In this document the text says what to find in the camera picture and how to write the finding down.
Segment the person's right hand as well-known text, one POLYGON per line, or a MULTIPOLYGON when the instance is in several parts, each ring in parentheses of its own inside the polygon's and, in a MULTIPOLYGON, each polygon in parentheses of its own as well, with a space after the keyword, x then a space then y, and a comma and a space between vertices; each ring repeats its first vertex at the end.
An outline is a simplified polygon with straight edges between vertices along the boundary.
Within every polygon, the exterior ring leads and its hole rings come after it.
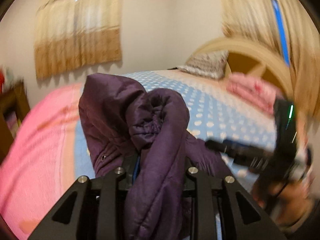
POLYGON ((316 200, 302 181, 271 182, 269 184, 257 179, 251 191, 253 199, 261 208, 265 208, 270 197, 276 197, 279 205, 271 211, 271 219, 284 230, 296 231, 306 222, 316 207, 316 200))

